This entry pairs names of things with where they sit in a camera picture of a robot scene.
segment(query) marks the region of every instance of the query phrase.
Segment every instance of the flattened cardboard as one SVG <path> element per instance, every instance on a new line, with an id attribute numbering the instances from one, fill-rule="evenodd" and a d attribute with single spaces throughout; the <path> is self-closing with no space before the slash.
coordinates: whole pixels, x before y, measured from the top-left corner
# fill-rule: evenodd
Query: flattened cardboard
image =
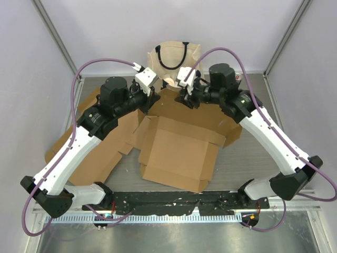
<path id="1" fill-rule="evenodd" d="M 89 106 L 96 103 L 96 95 L 100 89 L 96 89 L 79 106 L 78 110 L 82 114 Z M 93 182 L 104 182 L 112 169 L 121 160 L 122 154 L 129 154 L 132 146 L 126 143 L 130 135 L 137 129 L 139 119 L 143 118 L 142 113 L 132 112 L 118 120 L 118 127 L 95 147 L 81 162 L 69 181 L 76 186 L 85 186 Z M 46 152 L 45 160 L 49 162 L 60 150 L 66 140 L 70 137 L 72 127 L 70 127 L 62 137 L 55 142 L 50 150 Z"/>
<path id="2" fill-rule="evenodd" d="M 130 138 L 126 140 L 126 143 L 139 150 L 142 148 L 145 134 L 148 130 L 148 125 L 150 124 L 150 118 L 151 116 L 146 116 L 143 119 Z"/>
<path id="3" fill-rule="evenodd" d="M 224 136 L 214 134 L 223 144 Z M 138 159 L 143 179 L 203 191 L 212 179 L 219 149 L 208 138 L 215 140 L 207 129 L 161 116 L 151 118 Z"/>
<path id="4" fill-rule="evenodd" d="M 218 105 L 200 104 L 198 109 L 190 109 L 174 101 L 178 93 L 169 89 L 160 92 L 161 98 L 150 109 L 149 115 L 163 116 L 179 122 L 205 128 L 227 138 L 240 136 L 242 127 L 226 116 Z"/>

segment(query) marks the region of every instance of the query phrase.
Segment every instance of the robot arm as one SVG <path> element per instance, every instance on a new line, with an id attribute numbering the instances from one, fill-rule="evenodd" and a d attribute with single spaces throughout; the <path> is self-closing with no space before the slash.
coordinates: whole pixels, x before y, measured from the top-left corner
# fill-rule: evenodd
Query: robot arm
<path id="1" fill-rule="evenodd" d="M 34 177 L 25 176 L 21 185 L 31 193 L 37 182 L 40 185 L 33 198 L 52 217 L 57 218 L 70 207 L 86 204 L 105 209 L 111 203 L 111 190 L 97 182 L 90 186 L 66 186 L 69 177 L 82 160 L 118 126 L 118 119 L 140 109 L 144 113 L 159 100 L 153 84 L 158 76 L 149 68 L 135 75 L 131 87 L 127 88 L 122 77 L 111 77 L 101 86 L 97 102 L 84 111 L 77 121 L 75 140 L 67 154 L 47 178 L 44 174 L 68 148 L 72 136 L 55 157 Z"/>
<path id="2" fill-rule="evenodd" d="M 272 127 L 277 129 L 300 157 L 307 158 L 307 161 L 317 168 L 323 164 L 322 160 L 318 156 L 309 157 L 297 147 L 271 119 L 261 101 L 256 98 L 271 126 L 264 121 L 254 106 L 249 91 L 239 89 L 240 82 L 236 80 L 235 72 L 228 64 L 215 64 L 210 67 L 210 83 L 198 77 L 194 78 L 195 72 L 185 82 L 190 69 L 182 68 L 178 75 L 177 81 L 184 88 L 176 101 L 191 109 L 198 108 L 200 103 L 218 104 L 224 114 L 248 130 L 259 141 L 280 169 L 277 175 L 248 181 L 240 190 L 250 200 L 276 195 L 284 200 L 291 200 L 312 179 L 315 171 L 288 149 Z"/>

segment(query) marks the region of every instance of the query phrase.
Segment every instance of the black mounting plate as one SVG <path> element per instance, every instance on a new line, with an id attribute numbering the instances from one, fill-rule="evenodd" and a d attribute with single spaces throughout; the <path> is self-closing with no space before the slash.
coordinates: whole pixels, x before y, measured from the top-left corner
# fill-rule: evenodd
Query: black mounting plate
<path id="1" fill-rule="evenodd" d="M 230 191 L 134 191 L 114 192 L 113 201 L 117 215 L 132 212 L 133 215 L 190 215 L 195 207 L 202 216 L 232 215 L 238 209 L 268 209 L 267 198 L 251 201 L 244 206 L 240 194 Z"/>

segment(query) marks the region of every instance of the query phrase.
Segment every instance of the canvas tote bag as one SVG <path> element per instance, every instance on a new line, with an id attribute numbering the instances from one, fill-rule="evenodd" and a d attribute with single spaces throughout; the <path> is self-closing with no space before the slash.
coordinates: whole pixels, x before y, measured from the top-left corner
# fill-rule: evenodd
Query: canvas tote bag
<path id="1" fill-rule="evenodd" d="M 180 67 L 192 67 L 201 56 L 201 46 L 189 42 L 165 41 L 147 53 L 147 66 L 163 81 L 163 86 L 175 87 L 174 82 Z M 201 66 L 196 67 L 201 74 Z"/>

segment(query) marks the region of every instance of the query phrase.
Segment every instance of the white wall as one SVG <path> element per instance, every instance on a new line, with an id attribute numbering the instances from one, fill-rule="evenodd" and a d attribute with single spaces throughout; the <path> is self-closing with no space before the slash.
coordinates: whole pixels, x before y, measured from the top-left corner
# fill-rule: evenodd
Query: white wall
<path id="1" fill-rule="evenodd" d="M 42 0 L 77 67 L 99 57 L 146 65 L 146 52 L 162 41 L 235 51 L 249 71 L 264 71 L 301 0 Z M 226 53 L 203 61 L 238 64 Z M 84 74 L 133 73 L 100 63 Z"/>
<path id="2" fill-rule="evenodd" d="M 309 154 L 318 154 L 322 170 L 337 182 L 337 1 L 314 0 L 277 61 L 270 81 L 287 134 Z M 311 185 L 332 197 L 329 183 L 317 175 Z M 337 202 L 322 203 L 332 234 L 337 235 Z"/>
<path id="3" fill-rule="evenodd" d="M 70 109 L 72 73 L 31 1 L 0 1 L 0 245 L 24 252 L 20 186 L 45 165 Z"/>

